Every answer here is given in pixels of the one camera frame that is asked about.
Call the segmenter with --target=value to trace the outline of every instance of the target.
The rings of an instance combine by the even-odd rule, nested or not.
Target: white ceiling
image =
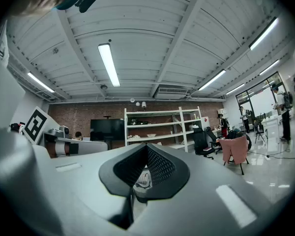
[[[279,24],[248,51],[274,16]],[[188,89],[192,97],[220,97],[295,44],[294,20],[277,0],[97,0],[83,14],[72,7],[12,18],[7,32],[9,69],[20,83],[49,101],[67,102],[149,99],[158,85]],[[112,86],[97,49],[109,40],[120,87]],[[223,63],[227,73],[197,91]],[[57,92],[44,91],[29,71]]]

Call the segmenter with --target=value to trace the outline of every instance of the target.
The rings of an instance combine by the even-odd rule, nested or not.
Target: brick wall
[[[147,101],[146,111],[163,111],[163,110],[178,110],[182,107],[183,110],[196,109],[199,106],[202,117],[208,117],[210,126],[213,128],[219,124],[217,119],[217,110],[223,108],[221,102],[149,102]],[[124,118],[124,109],[132,111],[132,104],[129,102],[107,102],[107,103],[79,103],[79,104],[58,104],[49,107],[49,115],[60,125],[65,125],[70,130],[70,136],[74,136],[75,132],[80,131],[82,136],[89,137],[90,120],[91,119],[106,119],[104,116],[111,116],[111,119]],[[134,105],[134,111],[142,111],[142,107]],[[160,117],[141,117],[138,120],[146,120],[149,123],[164,123],[173,122],[171,116]],[[189,130],[190,123],[185,125],[186,130]],[[146,134],[165,135],[174,131],[174,126],[160,126],[151,128],[133,128],[129,129],[129,135],[139,135],[141,137]],[[179,141],[183,140],[182,136],[178,137]],[[192,140],[192,135],[187,136],[188,140]],[[163,145],[175,143],[175,137],[161,140],[152,140],[153,143],[161,142]],[[114,141],[113,148],[124,146],[124,141]]]

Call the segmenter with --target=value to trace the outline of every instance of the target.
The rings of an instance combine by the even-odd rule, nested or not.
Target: glossy white floor
[[[260,138],[255,142],[255,133],[250,132],[248,135],[252,141],[251,152],[248,152],[247,159],[249,164],[242,163],[244,176],[242,176],[247,183],[254,185],[259,189],[268,199],[275,203],[281,198],[287,196],[294,191],[295,188],[295,159],[283,159],[295,158],[295,119],[290,121],[291,125],[291,143],[289,145],[290,152],[287,152],[287,144],[277,143],[274,138],[266,139],[265,142]],[[283,135],[283,127],[279,126],[280,136]],[[266,160],[264,155],[275,155],[270,157],[270,160]],[[217,155],[211,154],[214,157],[216,163],[224,164],[222,160],[222,151],[219,151]],[[228,169],[234,173],[241,175],[240,165],[234,165],[230,163],[225,165]]]

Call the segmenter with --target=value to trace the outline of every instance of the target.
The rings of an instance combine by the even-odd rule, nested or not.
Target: television
[[[91,141],[124,140],[124,120],[102,119],[90,120]]]

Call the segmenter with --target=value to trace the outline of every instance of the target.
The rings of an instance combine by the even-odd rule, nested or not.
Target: pink chair
[[[224,165],[226,162],[230,162],[232,156],[234,163],[240,164],[241,174],[244,175],[241,163],[246,160],[247,164],[249,164],[247,160],[248,141],[246,136],[244,135],[235,139],[218,139],[218,141],[222,146]]]

